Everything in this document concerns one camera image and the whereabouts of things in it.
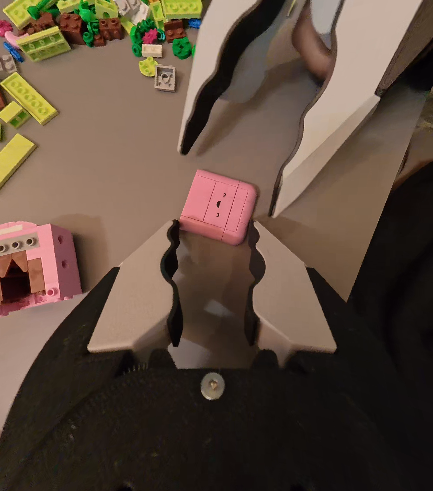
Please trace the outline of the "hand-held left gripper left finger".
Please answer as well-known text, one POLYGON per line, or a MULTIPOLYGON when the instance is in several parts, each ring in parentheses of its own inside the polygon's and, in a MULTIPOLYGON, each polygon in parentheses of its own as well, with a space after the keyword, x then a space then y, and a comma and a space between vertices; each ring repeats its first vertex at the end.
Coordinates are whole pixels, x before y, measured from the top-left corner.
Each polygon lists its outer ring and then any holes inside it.
POLYGON ((131 350, 146 360, 155 348, 179 346, 184 322, 173 280, 178 246, 174 219, 120 264, 87 346, 91 353, 131 350))

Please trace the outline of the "pink toy brick box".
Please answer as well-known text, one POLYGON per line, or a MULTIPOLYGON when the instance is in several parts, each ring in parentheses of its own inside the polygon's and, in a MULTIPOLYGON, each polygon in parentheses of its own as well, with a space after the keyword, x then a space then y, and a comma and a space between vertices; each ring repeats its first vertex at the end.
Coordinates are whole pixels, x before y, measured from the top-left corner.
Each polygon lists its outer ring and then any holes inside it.
POLYGON ((81 293, 71 232, 27 221, 0 225, 0 317, 81 293))

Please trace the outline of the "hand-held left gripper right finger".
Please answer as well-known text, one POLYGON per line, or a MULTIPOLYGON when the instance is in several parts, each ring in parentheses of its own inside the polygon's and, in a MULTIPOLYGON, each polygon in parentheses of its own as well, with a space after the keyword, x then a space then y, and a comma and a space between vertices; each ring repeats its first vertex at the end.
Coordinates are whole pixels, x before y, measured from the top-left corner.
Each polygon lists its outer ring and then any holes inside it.
POLYGON ((270 350, 278 364, 298 351, 334 353, 337 345, 306 266, 261 223, 248 228, 253 281, 245 306, 250 346, 270 350))

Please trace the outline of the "pile of toy bricks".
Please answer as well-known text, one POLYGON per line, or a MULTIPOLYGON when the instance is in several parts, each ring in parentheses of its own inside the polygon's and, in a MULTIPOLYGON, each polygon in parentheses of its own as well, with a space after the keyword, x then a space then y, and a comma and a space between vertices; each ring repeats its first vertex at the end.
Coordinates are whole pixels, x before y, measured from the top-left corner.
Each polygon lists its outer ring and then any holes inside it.
POLYGON ((0 90, 5 108, 0 120, 19 129, 30 118, 45 125, 58 111, 17 71, 25 59, 41 62, 69 52, 73 45, 103 47, 128 36, 140 73, 155 89, 176 90, 176 68, 162 65, 164 43, 173 55, 193 57, 186 28, 201 26, 202 1, 13 1, 3 9, 0 37, 0 90))

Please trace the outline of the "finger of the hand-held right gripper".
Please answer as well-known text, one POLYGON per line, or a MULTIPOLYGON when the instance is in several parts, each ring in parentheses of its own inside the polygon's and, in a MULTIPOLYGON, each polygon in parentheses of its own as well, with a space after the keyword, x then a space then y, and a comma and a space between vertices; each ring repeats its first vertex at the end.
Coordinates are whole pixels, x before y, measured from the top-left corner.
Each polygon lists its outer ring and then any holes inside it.
POLYGON ((276 218, 377 107, 375 91, 421 1, 344 1, 332 32, 335 63, 300 120, 301 138, 276 180, 276 218))
POLYGON ((213 105, 249 101, 262 85, 270 44, 291 1, 211 1, 196 40, 178 141, 186 155, 213 105))

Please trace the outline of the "person's right hand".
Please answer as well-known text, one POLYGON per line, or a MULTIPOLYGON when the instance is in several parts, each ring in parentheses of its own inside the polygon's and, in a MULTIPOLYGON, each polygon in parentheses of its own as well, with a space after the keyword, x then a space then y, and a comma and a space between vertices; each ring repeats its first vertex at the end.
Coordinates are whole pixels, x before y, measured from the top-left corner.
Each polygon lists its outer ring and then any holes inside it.
POLYGON ((293 28, 292 44, 307 70, 324 82, 333 69, 332 54, 313 26, 309 1, 305 2, 293 28))

